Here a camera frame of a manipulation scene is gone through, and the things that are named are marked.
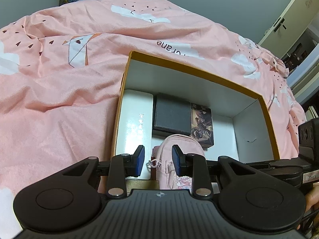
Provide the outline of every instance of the pink mini backpack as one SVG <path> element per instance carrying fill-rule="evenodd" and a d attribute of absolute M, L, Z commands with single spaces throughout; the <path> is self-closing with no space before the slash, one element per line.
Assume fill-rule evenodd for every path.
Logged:
<path fill-rule="evenodd" d="M 201 156 L 204 151 L 200 144 L 184 135 L 168 136 L 158 148 L 154 148 L 152 167 L 156 167 L 156 180 L 160 190 L 181 190 L 192 188 L 192 178 L 188 176 L 178 177 L 172 161 L 172 146 L 178 145 L 184 154 L 194 153 Z"/>

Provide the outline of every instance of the black circular disc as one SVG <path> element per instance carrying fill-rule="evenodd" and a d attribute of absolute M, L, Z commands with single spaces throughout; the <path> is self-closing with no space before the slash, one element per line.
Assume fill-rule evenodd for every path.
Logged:
<path fill-rule="evenodd" d="M 101 208 L 101 199 L 88 183 L 63 176 L 51 181 L 44 179 L 24 188 L 15 197 L 13 208 L 22 227 L 43 233 L 60 233 L 94 218 Z"/>
<path fill-rule="evenodd" d="M 261 233 L 296 228 L 306 208 L 298 189 L 264 175 L 239 177 L 221 191 L 218 201 L 230 221 Z"/>

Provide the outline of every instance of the bed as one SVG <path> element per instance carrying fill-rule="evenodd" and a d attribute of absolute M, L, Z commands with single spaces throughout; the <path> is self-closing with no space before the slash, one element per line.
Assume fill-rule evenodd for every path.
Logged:
<path fill-rule="evenodd" d="M 132 50 L 261 94 L 280 157 L 297 156 L 304 111 L 283 62 L 253 41 L 167 0 L 80 0 L 45 9 L 0 30 L 0 238 L 21 229 L 12 211 L 19 190 L 88 156 L 109 158 Z"/>

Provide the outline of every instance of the label sticker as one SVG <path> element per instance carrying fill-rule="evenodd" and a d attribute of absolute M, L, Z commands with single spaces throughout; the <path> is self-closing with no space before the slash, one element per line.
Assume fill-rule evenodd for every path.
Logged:
<path fill-rule="evenodd" d="M 319 180 L 319 170 L 303 174 L 302 183 L 313 182 L 315 180 Z"/>

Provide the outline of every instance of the door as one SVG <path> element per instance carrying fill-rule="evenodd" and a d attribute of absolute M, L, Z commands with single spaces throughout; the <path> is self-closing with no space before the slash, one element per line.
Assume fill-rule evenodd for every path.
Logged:
<path fill-rule="evenodd" d="M 291 0 L 258 45 L 283 58 L 319 10 L 319 0 Z"/>

